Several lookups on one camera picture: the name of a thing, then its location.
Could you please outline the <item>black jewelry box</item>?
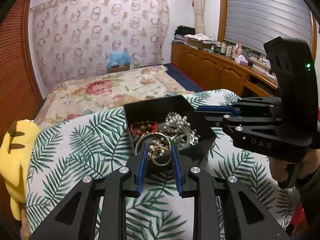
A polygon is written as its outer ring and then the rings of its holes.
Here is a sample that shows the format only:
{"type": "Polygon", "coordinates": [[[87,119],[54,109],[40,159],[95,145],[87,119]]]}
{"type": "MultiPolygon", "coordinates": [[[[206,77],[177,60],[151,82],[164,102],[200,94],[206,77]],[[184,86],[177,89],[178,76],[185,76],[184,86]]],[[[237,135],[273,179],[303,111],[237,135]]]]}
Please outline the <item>black jewelry box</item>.
{"type": "Polygon", "coordinates": [[[195,114],[194,107],[181,95],[129,103],[124,113],[134,152],[142,135],[161,132],[179,142],[182,155],[203,159],[216,139],[208,121],[195,114]]]}

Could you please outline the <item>wooden sideboard cabinet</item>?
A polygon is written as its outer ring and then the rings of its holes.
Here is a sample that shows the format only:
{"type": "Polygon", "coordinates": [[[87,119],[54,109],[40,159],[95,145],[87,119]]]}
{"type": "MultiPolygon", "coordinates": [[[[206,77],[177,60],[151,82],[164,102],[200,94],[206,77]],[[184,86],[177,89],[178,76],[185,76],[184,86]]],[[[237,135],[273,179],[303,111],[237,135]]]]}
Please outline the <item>wooden sideboard cabinet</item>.
{"type": "Polygon", "coordinates": [[[217,53],[173,43],[171,63],[204,90],[227,89],[241,97],[279,95],[276,81],[217,53]]]}

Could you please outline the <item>pink tissue box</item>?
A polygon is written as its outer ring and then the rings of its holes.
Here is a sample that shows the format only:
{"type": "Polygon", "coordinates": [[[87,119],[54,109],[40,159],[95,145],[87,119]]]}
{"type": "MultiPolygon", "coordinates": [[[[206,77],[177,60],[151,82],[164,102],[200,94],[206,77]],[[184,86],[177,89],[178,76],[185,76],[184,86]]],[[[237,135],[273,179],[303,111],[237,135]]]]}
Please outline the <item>pink tissue box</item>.
{"type": "Polygon", "coordinates": [[[235,62],[240,65],[247,66],[248,61],[245,59],[244,55],[239,55],[235,58],[235,62]]]}

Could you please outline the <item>palm leaf tablecloth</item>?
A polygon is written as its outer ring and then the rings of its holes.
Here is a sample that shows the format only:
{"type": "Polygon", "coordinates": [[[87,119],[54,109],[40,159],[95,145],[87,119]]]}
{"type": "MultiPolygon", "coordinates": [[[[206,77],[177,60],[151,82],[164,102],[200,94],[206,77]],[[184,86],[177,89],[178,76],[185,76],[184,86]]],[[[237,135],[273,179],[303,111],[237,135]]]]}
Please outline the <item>palm leaf tablecloth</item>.
{"type": "MultiPolygon", "coordinates": [[[[201,167],[226,178],[236,176],[287,228],[299,202],[295,189],[281,189],[265,156],[233,146],[222,129],[201,167]]],[[[124,109],[86,110],[83,117],[44,128],[35,140],[27,173],[26,212],[34,232],[50,211],[84,176],[103,178],[133,155],[124,109]]],[[[174,174],[164,171],[146,180],[142,196],[127,198],[129,239],[192,239],[193,200],[179,197],[174,174]]]]}

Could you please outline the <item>cardboard box with papers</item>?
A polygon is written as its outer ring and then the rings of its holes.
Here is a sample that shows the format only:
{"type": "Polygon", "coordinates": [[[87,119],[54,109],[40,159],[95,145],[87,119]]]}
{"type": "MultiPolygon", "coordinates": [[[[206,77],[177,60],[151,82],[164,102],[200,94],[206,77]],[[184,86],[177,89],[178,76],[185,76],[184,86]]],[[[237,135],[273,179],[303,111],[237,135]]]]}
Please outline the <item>cardboard box with papers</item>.
{"type": "Polygon", "coordinates": [[[196,49],[210,49],[214,45],[214,40],[203,34],[185,35],[186,45],[196,49]]]}

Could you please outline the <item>stack of clothes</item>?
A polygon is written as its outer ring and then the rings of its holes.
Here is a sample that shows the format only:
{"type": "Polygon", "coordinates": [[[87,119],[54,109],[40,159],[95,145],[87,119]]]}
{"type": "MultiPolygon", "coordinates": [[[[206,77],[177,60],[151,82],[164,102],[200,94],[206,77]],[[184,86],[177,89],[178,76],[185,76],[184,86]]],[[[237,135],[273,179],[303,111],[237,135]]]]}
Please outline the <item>stack of clothes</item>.
{"type": "Polygon", "coordinates": [[[195,28],[180,25],[174,33],[174,43],[183,44],[185,42],[185,35],[195,35],[195,28]]]}

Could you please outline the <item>yellow plush toy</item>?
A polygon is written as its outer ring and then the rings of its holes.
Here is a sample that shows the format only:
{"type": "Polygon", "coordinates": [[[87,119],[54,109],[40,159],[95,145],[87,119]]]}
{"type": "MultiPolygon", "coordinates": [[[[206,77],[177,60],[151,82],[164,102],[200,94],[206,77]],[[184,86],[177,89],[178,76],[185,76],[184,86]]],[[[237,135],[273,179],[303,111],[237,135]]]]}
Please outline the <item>yellow plush toy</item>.
{"type": "Polygon", "coordinates": [[[26,202],[29,161],[40,131],[33,121],[15,121],[1,144],[1,176],[10,194],[12,215],[17,221],[21,220],[21,205],[26,202]]]}

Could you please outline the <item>grey window blind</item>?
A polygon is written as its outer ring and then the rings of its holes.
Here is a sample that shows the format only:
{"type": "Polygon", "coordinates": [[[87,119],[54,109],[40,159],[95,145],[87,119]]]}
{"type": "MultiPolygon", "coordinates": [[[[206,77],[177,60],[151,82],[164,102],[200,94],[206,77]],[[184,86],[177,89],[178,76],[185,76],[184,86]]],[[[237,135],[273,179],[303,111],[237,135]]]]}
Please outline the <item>grey window blind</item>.
{"type": "Polygon", "coordinates": [[[225,40],[264,53],[278,36],[310,42],[311,16],[303,0],[227,0],[225,40]]]}

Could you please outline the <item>floral bed cover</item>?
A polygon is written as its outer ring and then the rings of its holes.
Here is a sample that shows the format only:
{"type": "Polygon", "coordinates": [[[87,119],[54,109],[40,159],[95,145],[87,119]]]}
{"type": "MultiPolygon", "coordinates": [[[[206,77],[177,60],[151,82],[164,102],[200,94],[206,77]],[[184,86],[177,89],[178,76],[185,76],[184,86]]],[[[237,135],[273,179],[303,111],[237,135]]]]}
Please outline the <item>floral bed cover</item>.
{"type": "Polygon", "coordinates": [[[63,82],[52,89],[35,123],[47,126],[127,103],[189,94],[163,65],[63,82]]]}

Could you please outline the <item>blue bag on box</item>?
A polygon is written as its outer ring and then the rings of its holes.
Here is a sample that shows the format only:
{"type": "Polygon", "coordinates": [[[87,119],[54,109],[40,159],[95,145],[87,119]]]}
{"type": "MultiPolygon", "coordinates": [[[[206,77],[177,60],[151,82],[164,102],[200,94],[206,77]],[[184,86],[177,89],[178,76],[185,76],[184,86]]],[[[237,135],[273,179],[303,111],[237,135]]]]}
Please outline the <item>blue bag on box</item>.
{"type": "Polygon", "coordinates": [[[131,57],[128,53],[109,53],[108,55],[108,63],[107,67],[108,69],[111,69],[114,66],[121,66],[125,64],[131,63],[131,57]]]}

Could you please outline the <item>beige side curtain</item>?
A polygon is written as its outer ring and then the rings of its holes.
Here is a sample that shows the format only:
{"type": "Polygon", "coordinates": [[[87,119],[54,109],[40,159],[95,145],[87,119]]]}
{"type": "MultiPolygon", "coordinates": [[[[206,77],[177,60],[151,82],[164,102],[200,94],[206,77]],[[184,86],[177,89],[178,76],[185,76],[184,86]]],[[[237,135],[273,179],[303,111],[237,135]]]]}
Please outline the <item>beige side curtain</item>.
{"type": "Polygon", "coordinates": [[[195,14],[195,32],[197,34],[204,34],[204,11],[206,0],[193,0],[194,14],[195,14]]]}

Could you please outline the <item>wooden louvered wardrobe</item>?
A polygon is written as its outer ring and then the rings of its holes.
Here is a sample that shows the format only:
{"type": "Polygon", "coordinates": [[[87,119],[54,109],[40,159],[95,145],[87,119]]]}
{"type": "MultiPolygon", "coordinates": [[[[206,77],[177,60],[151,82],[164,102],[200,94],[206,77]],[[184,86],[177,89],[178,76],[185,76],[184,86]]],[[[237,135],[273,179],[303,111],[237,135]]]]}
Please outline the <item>wooden louvered wardrobe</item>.
{"type": "Polygon", "coordinates": [[[16,0],[1,24],[1,138],[14,121],[37,115],[43,98],[31,62],[30,0],[16,0]]]}

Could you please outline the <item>pink circle pattern curtain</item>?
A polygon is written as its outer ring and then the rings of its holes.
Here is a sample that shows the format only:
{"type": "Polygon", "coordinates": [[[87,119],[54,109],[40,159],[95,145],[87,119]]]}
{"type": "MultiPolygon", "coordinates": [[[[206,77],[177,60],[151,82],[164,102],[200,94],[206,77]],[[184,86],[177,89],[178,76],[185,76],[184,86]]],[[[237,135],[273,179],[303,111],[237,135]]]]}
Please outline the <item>pink circle pattern curtain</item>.
{"type": "Polygon", "coordinates": [[[128,53],[131,67],[161,64],[169,22],[167,0],[51,0],[34,7],[44,85],[104,75],[109,53],[128,53]]]}

